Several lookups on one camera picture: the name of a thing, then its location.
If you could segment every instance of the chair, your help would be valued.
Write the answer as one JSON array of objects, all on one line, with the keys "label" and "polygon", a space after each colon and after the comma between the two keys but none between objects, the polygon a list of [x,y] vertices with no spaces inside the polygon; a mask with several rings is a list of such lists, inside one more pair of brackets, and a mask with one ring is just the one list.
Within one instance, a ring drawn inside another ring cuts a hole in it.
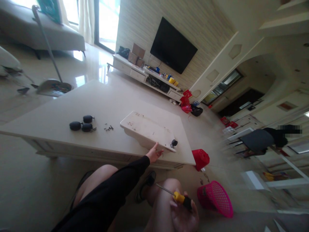
[{"label": "chair", "polygon": [[[262,129],[257,129],[247,135],[244,135],[243,137],[240,138],[240,141],[242,143],[237,144],[236,146],[244,144],[249,150],[257,153],[257,155],[260,154],[264,149],[275,143],[274,138],[267,131]],[[243,153],[247,150],[237,152],[236,154]]]}]

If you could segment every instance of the sofa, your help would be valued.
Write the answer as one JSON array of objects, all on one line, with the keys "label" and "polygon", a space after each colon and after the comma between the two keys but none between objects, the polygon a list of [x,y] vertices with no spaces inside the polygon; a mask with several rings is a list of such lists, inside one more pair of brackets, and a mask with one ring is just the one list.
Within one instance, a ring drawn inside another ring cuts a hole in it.
[{"label": "sofa", "polygon": [[[81,34],[67,25],[53,22],[43,13],[38,14],[52,50],[77,50],[85,55],[85,40]],[[10,0],[0,0],[0,30],[33,49],[40,60],[38,50],[47,50],[47,45],[33,18],[31,9],[16,5]]]}]

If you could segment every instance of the hand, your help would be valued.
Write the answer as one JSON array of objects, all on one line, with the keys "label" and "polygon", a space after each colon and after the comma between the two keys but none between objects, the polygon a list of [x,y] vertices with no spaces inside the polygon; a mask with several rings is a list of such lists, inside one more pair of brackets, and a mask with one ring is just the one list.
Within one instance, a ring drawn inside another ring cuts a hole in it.
[{"label": "hand", "polygon": [[197,231],[199,227],[199,214],[197,212],[196,205],[191,200],[192,212],[186,209],[182,204],[174,201],[170,201],[172,220],[176,231]]},{"label": "hand", "polygon": [[156,162],[156,160],[163,154],[164,150],[158,151],[157,152],[157,146],[158,146],[158,142],[155,143],[154,147],[152,149],[149,150],[149,152],[146,154],[146,156],[148,156],[148,158],[150,159],[150,163],[154,163]]}]

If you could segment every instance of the black sleeve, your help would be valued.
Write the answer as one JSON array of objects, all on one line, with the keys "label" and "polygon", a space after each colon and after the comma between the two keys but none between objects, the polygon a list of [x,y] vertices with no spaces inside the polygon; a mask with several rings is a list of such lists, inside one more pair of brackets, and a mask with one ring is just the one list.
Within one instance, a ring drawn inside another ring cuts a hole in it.
[{"label": "black sleeve", "polygon": [[143,156],[92,190],[52,231],[107,231],[126,196],[150,165]]},{"label": "black sleeve", "polygon": [[280,138],[278,141],[275,142],[276,147],[284,147],[287,145],[287,139],[286,138]]}]

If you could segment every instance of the knee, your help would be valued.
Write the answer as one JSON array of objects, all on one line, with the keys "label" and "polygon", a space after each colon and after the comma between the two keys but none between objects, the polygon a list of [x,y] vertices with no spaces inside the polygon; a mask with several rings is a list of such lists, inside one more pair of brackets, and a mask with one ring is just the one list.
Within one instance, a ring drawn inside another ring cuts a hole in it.
[{"label": "knee", "polygon": [[97,171],[100,172],[101,174],[109,174],[111,176],[115,172],[118,171],[118,168],[114,167],[113,165],[106,164],[106,165],[103,165],[102,167],[98,168]]},{"label": "knee", "polygon": [[180,181],[174,178],[168,178],[164,181],[163,186],[170,191],[175,191],[175,189],[181,190]]}]

